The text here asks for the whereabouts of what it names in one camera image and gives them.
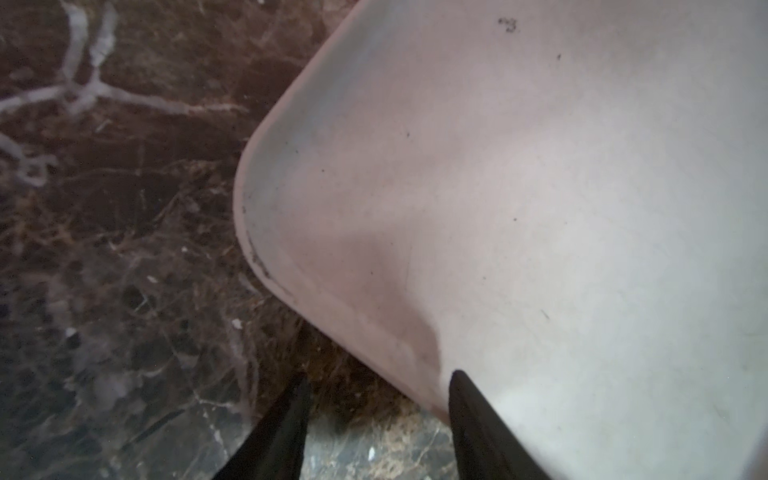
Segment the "beige plastic tray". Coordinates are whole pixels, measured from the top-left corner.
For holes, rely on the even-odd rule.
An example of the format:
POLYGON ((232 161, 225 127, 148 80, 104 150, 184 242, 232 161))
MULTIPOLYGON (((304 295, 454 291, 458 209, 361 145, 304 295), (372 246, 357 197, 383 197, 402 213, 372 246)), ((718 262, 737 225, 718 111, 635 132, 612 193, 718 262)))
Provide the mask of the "beige plastic tray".
POLYGON ((360 2, 233 199, 269 290, 553 477, 766 477, 765 2, 360 2))

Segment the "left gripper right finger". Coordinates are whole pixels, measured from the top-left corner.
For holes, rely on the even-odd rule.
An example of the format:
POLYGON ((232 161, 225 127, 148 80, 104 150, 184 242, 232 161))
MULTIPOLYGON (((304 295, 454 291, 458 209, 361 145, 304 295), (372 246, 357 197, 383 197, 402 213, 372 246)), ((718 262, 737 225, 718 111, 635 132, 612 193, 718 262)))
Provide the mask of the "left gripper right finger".
POLYGON ((448 410, 459 479, 550 479, 462 370, 451 375, 448 410))

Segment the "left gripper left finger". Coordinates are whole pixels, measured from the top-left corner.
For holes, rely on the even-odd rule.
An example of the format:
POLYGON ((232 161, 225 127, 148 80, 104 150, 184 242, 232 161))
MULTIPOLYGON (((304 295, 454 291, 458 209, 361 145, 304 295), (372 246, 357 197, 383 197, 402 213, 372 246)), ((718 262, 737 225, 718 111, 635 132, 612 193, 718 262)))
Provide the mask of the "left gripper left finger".
POLYGON ((299 479, 310 410, 310 382, 297 373, 213 479, 299 479))

